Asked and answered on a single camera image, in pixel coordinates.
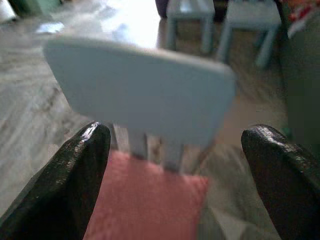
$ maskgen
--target chair backrest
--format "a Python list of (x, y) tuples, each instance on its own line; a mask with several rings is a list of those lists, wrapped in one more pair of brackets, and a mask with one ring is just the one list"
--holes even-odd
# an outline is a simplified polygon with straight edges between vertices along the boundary
[(231, 68), (199, 57), (66, 36), (44, 53), (75, 111), (172, 144), (206, 146), (235, 95)]

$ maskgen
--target pink cushion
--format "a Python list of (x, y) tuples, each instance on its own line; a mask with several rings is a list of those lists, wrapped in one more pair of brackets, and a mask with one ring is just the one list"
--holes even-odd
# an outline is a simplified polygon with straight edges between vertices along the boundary
[(111, 151), (84, 240), (194, 240), (208, 179)]

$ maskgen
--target light blue chair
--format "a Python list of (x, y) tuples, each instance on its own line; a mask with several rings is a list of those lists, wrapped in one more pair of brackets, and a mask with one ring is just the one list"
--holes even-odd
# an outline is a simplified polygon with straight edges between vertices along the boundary
[(227, 61), (233, 29), (256, 30), (259, 31), (256, 45), (261, 48), (255, 64), (261, 68), (266, 67), (280, 25), (281, 18), (273, 0), (230, 0), (216, 54), (217, 60)]

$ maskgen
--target marble floor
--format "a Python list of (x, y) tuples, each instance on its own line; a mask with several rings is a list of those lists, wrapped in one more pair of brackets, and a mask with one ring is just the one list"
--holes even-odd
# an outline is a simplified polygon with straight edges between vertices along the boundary
[[(70, 109), (44, 59), (42, 47), (55, 36), (35, 30), (51, 21), (65, 25), (63, 35), (164, 47), (166, 20), (153, 0), (75, 0), (48, 15), (0, 25), (0, 215), (62, 143), (91, 121)], [(199, 22), (180, 23), (177, 50), (215, 61), (221, 25), (216, 24), (210, 55), (200, 53), (200, 30)], [(184, 149), (182, 171), (211, 182), (198, 239), (279, 239), (241, 147), (242, 131), (251, 125), (280, 131), (287, 125), (277, 46), (270, 66), (258, 69), (254, 40), (252, 32), (234, 33), (229, 64), (238, 75), (236, 97), (213, 144), (205, 151)], [(116, 127), (116, 133), (119, 148), (129, 151), (125, 129)], [(160, 163), (162, 141), (148, 136), (148, 148), (149, 160)]]

